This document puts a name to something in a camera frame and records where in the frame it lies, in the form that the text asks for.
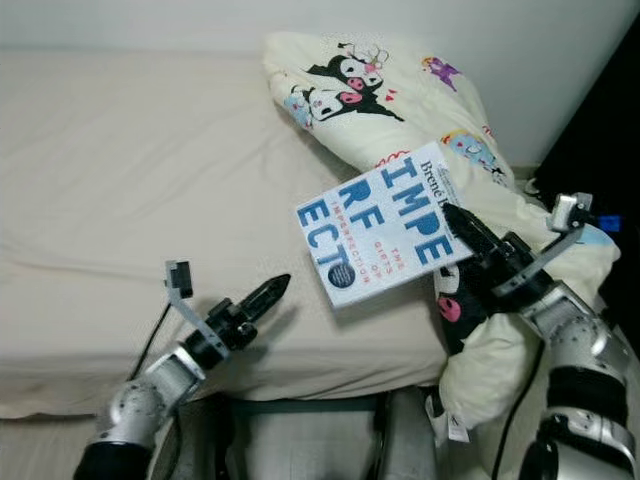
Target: cable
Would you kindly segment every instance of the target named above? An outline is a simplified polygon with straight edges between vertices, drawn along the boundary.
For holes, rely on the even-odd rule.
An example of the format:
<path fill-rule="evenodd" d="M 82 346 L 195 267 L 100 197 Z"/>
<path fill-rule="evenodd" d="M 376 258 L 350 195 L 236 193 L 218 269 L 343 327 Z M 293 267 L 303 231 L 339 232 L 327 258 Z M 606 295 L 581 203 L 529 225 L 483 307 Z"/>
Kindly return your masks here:
<path fill-rule="evenodd" d="M 538 368 L 540 367 L 540 361 L 542 360 L 542 354 L 544 353 L 544 341 L 540 340 L 540 344 L 538 345 L 538 350 L 536 351 L 536 356 L 533 359 L 533 365 L 531 367 L 531 372 L 529 373 L 529 378 L 520 392 L 520 395 L 516 399 L 516 403 L 511 407 L 511 411 L 509 412 L 509 416 L 507 417 L 507 422 L 504 424 L 504 428 L 502 429 L 502 436 L 500 437 L 500 444 L 498 445 L 498 452 L 496 453 L 496 460 L 493 464 L 493 471 L 491 472 L 491 480 L 498 480 L 498 474 L 500 473 L 500 463 L 502 462 L 502 455 L 504 454 L 504 447 L 507 443 L 507 436 L 509 435 L 509 429 L 511 428 L 511 423 L 513 422 L 514 417 L 516 416 L 516 412 L 520 407 L 520 404 L 524 400 L 524 397 L 529 393 L 529 389 L 531 388 L 531 384 L 533 380 L 536 378 L 536 374 L 538 373 Z"/>
<path fill-rule="evenodd" d="M 162 311 L 162 314 L 160 315 L 160 318 L 156 322 L 156 326 L 153 327 L 153 331 L 151 332 L 151 335 L 149 335 L 149 338 L 147 339 L 147 343 L 145 344 L 144 348 L 142 349 L 142 353 L 138 357 L 138 362 L 136 363 L 136 366 L 133 367 L 133 370 L 129 374 L 129 377 L 127 377 L 127 382 L 129 382 L 129 381 L 133 380 L 134 378 L 136 378 L 138 376 L 138 373 L 140 373 L 140 369 L 142 368 L 142 364 L 144 363 L 144 361 L 147 358 L 147 354 L 149 353 L 149 349 L 151 348 L 151 344 L 155 340 L 156 335 L 158 334 L 158 331 L 160 330 L 160 327 L 162 326 L 162 323 L 164 322 L 164 319 L 167 317 L 167 313 L 169 313 L 169 309 L 170 308 L 171 308 L 171 304 L 167 303 L 165 305 L 165 307 L 164 307 L 164 310 Z"/>
<path fill-rule="evenodd" d="M 164 480 L 171 480 L 173 472 L 176 471 L 176 467 L 178 466 L 180 453 L 182 452 L 182 427 L 180 426 L 180 414 L 178 413 L 177 409 L 173 414 L 173 427 L 176 431 L 176 448 L 173 450 L 171 462 L 169 463 L 169 469 L 167 470 L 167 474 L 164 476 Z"/>

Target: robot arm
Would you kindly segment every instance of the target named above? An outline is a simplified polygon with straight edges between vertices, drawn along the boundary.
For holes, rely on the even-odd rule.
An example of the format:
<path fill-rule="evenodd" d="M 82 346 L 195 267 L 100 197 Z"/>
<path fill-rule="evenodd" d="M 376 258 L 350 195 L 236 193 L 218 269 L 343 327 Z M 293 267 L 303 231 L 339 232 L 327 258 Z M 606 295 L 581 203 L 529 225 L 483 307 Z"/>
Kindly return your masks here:
<path fill-rule="evenodd" d="M 144 480 L 156 433 L 198 389 L 206 370 L 256 337 L 253 323 L 284 295 L 289 279 L 280 275 L 266 281 L 239 305 L 226 298 L 203 321 L 183 301 L 193 294 L 189 264 L 167 262 L 169 301 L 197 330 L 122 386 L 98 418 L 96 436 L 74 479 Z"/>
<path fill-rule="evenodd" d="M 482 285 L 470 287 L 498 310 L 518 312 L 550 349 L 547 410 L 522 480 L 635 478 L 635 441 L 625 428 L 628 352 L 573 290 L 543 270 L 580 237 L 590 202 L 585 194 L 559 196 L 549 226 L 561 235 L 540 255 L 514 233 L 499 239 L 471 212 L 444 206 L 451 229 L 475 254 L 468 261 Z"/>

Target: white tag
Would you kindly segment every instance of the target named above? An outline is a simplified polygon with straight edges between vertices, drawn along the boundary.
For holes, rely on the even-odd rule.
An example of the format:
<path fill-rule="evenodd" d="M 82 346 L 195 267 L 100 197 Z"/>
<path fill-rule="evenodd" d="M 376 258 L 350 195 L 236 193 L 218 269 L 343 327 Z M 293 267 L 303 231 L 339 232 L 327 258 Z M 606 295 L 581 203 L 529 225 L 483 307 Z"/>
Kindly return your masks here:
<path fill-rule="evenodd" d="M 462 442 L 469 443 L 469 433 L 467 429 L 462 426 L 460 422 L 451 415 L 447 413 L 447 421 L 449 424 L 449 440 L 453 440 L 454 442 Z"/>

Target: book cover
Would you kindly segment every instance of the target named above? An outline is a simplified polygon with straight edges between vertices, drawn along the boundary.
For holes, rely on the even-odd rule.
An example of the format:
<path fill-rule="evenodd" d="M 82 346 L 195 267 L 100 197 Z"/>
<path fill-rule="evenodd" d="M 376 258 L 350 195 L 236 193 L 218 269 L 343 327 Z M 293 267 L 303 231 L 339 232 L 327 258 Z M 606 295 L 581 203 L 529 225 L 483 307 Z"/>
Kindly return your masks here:
<path fill-rule="evenodd" d="M 296 209 L 329 299 L 340 308 L 471 255 L 441 205 L 459 204 L 438 144 L 333 188 Z"/>

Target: mattress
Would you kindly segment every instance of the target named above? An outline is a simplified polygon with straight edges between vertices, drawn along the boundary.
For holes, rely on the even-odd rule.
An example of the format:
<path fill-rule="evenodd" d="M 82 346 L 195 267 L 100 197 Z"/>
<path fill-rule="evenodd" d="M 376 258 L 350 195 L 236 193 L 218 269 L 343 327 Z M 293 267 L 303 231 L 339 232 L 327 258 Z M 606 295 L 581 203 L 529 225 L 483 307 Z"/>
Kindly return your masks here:
<path fill-rule="evenodd" d="M 0 417 L 95 411 L 188 260 L 204 314 L 292 274 L 200 395 L 340 398 L 440 375 L 429 279 L 331 310 L 294 208 L 356 175 L 273 105 L 257 57 L 2 53 Z M 172 314 L 157 356 L 191 331 Z"/>

